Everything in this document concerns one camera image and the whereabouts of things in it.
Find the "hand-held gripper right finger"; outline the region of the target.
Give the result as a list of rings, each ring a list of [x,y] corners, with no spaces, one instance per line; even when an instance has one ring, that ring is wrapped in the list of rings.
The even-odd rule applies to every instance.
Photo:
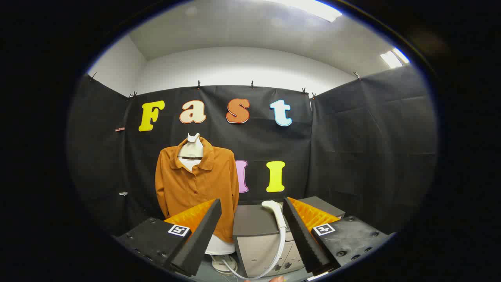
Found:
[[[290,197],[283,200],[283,216],[306,271],[313,275],[351,266],[393,237],[356,216],[334,216]]]

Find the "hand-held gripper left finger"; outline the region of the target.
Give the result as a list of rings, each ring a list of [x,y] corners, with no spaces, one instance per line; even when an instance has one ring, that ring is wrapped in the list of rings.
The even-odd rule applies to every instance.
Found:
[[[221,215],[220,200],[212,199],[167,220],[150,217],[116,241],[158,268],[191,277],[198,272]]]

